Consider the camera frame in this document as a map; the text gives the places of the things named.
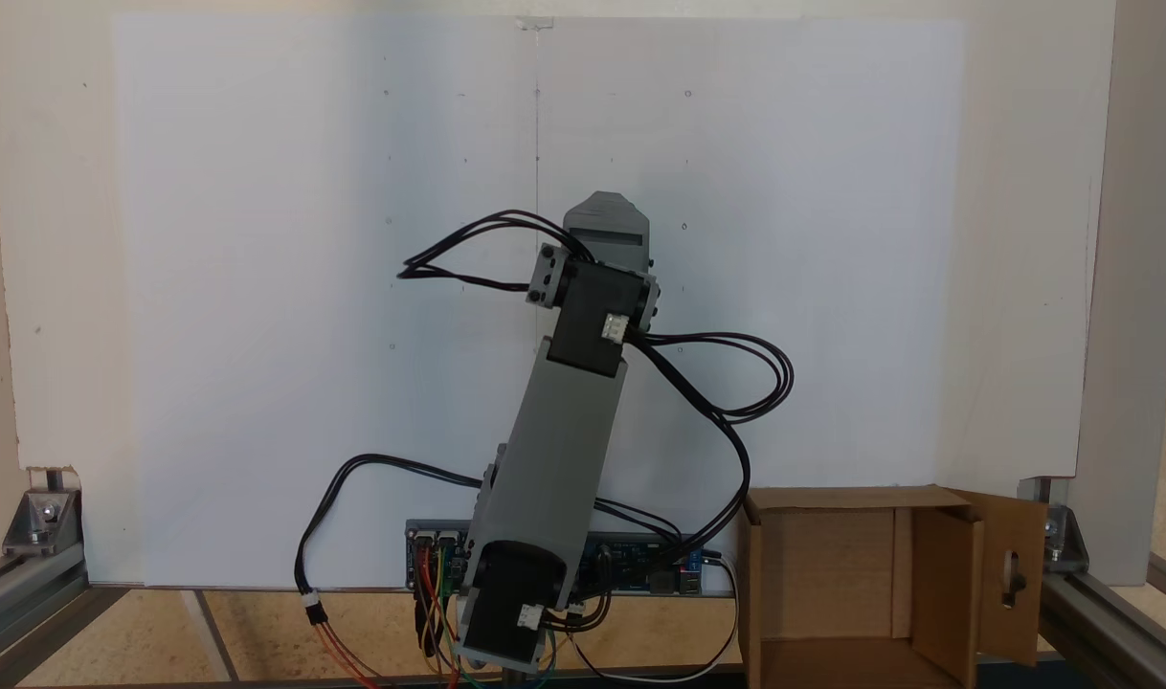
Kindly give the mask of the wide grey fixed gripper jaw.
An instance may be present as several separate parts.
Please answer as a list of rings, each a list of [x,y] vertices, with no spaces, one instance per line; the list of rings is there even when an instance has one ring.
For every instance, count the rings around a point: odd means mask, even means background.
[[[621,194],[596,191],[566,212],[564,227],[570,233],[649,233],[649,219]]]

